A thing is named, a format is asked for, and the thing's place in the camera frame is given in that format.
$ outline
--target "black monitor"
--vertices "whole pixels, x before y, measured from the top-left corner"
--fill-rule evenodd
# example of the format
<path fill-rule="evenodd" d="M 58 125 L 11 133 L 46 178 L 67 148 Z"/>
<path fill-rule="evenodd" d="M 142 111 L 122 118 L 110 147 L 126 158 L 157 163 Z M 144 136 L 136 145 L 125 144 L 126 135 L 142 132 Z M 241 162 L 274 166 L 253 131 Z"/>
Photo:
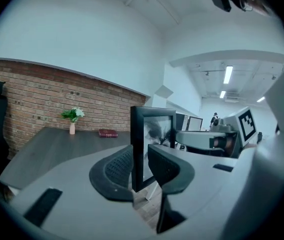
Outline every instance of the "black monitor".
<path fill-rule="evenodd" d="M 184 118 L 185 118 L 184 114 L 176 113 L 176 130 L 177 131 L 181 131 L 182 130 L 183 123 L 184 123 Z"/>

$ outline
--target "white flower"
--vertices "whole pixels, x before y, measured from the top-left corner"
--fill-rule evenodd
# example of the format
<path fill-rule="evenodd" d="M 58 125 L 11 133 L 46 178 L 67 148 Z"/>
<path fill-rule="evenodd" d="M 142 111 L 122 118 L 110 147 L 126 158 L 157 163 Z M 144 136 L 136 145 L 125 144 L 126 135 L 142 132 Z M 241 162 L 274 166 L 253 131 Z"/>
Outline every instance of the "white flower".
<path fill-rule="evenodd" d="M 83 117 L 84 116 L 84 113 L 83 113 L 83 111 L 80 108 L 75 107 L 75 109 L 76 109 L 75 113 L 76 113 L 76 115 L 78 117 Z"/>

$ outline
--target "brick wall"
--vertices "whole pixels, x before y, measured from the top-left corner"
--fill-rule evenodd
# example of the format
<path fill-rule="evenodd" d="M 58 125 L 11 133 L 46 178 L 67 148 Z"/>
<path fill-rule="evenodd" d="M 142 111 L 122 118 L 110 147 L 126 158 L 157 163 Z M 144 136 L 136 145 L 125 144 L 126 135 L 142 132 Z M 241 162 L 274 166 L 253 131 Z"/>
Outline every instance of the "brick wall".
<path fill-rule="evenodd" d="M 70 121 L 60 116 L 63 110 L 83 109 L 77 130 L 129 131 L 130 107 L 145 103 L 145 96 L 112 84 L 30 63 L 0 60 L 0 81 L 6 82 L 4 136 L 10 157 L 44 126 L 69 129 Z"/>

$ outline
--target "potted plant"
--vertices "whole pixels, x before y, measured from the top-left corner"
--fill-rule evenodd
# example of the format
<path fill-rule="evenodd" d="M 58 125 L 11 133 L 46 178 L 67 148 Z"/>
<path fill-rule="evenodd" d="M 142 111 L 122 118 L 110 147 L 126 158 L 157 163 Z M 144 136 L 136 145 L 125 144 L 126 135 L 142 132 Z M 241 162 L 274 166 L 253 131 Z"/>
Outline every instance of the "potted plant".
<path fill-rule="evenodd" d="M 61 116 L 64 119 L 71 120 L 70 134 L 75 134 L 75 122 L 79 117 L 82 118 L 84 116 L 84 113 L 79 107 L 74 107 L 71 110 L 64 110 L 64 112 L 61 113 Z"/>

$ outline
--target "person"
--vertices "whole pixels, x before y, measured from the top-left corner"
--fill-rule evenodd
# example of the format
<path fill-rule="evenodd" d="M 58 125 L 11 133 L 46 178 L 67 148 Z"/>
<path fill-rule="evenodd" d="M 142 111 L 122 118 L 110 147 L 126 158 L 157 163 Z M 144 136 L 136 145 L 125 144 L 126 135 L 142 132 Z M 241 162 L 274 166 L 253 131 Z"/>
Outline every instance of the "person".
<path fill-rule="evenodd" d="M 212 119 L 211 119 L 210 127 L 211 127 L 212 124 L 214 123 L 215 119 L 218 119 L 218 116 L 217 116 L 217 113 L 216 113 L 216 112 L 214 113 L 214 116 L 213 116 Z"/>

